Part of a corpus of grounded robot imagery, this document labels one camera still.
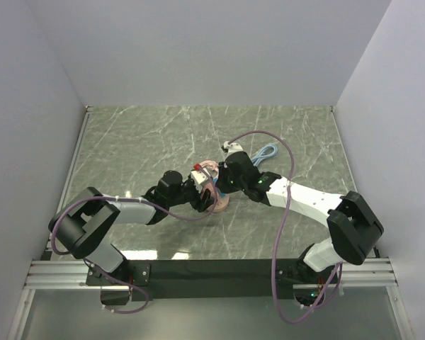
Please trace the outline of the pink cube socket adapter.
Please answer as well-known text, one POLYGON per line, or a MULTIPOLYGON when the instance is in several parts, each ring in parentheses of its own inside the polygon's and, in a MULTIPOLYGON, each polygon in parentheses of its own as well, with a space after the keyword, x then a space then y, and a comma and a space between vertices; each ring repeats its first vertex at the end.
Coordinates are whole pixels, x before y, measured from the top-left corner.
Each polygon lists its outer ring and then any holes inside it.
POLYGON ((208 207, 215 206, 216 202, 217 202, 217 198, 219 197, 219 195, 217 194, 216 188, 214 185, 212 185, 211 183, 208 183, 204 188, 203 188, 203 192, 202 194, 205 195, 207 192, 209 192, 210 194, 210 205, 208 207))

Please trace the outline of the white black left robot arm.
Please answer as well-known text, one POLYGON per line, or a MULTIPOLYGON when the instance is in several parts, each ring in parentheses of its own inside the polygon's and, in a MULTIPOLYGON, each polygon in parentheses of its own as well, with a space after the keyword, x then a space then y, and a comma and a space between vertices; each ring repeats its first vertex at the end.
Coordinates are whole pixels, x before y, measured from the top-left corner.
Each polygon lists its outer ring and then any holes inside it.
POLYGON ((209 171, 196 164, 187 179, 177 171, 166 171, 156 186, 136 198, 109 196, 94 187, 84 189, 49 223, 51 248, 57 255, 70 254, 102 268, 102 276, 113 285, 122 283, 128 271, 126 258, 104 239, 114 224, 155 225, 165 217, 188 217, 170 211, 191 204, 206 215, 217 203, 217 189, 209 171))

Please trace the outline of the blue plug adapter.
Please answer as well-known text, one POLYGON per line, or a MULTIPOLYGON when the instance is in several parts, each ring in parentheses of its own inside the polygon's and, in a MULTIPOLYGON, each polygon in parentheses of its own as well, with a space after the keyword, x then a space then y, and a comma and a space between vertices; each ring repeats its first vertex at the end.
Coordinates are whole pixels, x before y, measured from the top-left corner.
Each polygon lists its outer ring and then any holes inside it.
POLYGON ((221 197, 221 198, 225 198, 227 194, 223 193, 223 192, 219 189, 219 187, 217 186, 218 178, 214 178, 214 179, 213 179, 213 181, 214 181, 215 188, 216 188, 216 191, 217 191, 217 194, 219 195, 219 197, 221 197))

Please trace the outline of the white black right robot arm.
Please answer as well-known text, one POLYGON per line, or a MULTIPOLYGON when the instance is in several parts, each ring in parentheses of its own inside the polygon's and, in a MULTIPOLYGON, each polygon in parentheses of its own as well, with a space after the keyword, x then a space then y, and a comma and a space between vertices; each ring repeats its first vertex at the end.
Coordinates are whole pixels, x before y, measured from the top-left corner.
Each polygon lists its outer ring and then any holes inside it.
POLYGON ((329 230, 328 238, 309 246, 300 256, 296 267, 300 280, 311 283, 324 269, 342 261, 361 265, 383 235, 383 226, 361 194, 327 193, 280 174, 260 172, 236 145, 225 147, 225 154, 216 183, 222 193, 241 191, 256 203, 289 208, 329 230))

